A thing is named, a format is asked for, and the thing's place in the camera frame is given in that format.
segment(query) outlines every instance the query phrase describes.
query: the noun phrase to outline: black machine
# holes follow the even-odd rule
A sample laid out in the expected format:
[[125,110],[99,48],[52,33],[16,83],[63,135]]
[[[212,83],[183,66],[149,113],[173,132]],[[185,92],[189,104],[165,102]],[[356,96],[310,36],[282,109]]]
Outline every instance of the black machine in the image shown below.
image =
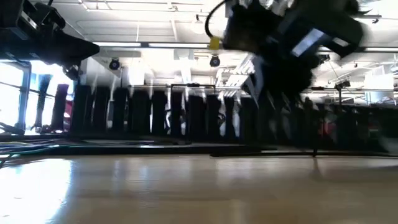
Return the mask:
[[215,38],[208,28],[211,16],[230,2],[232,13],[221,43],[223,49],[257,55],[257,90],[252,90],[252,95],[266,92],[297,97],[311,84],[311,69],[320,64],[320,46],[341,58],[361,51],[364,29],[352,18],[361,14],[356,0],[295,0],[278,13],[275,9],[286,0],[274,1],[268,8],[259,0],[252,0],[247,6],[224,0],[207,17],[205,29],[210,38]]
[[76,80],[81,61],[97,54],[100,48],[64,33],[66,24],[50,5],[0,0],[0,59],[56,63],[69,78]]

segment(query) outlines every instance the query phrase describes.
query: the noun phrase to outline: security camera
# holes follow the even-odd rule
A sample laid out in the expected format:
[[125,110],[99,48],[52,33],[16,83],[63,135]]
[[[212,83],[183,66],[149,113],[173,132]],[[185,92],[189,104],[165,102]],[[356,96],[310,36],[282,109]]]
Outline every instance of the security camera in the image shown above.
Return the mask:
[[118,58],[112,58],[111,63],[109,63],[110,70],[117,70],[120,68],[120,62]]
[[221,61],[218,58],[218,55],[211,56],[211,59],[210,59],[210,66],[211,67],[218,67],[220,65],[220,63],[221,63]]

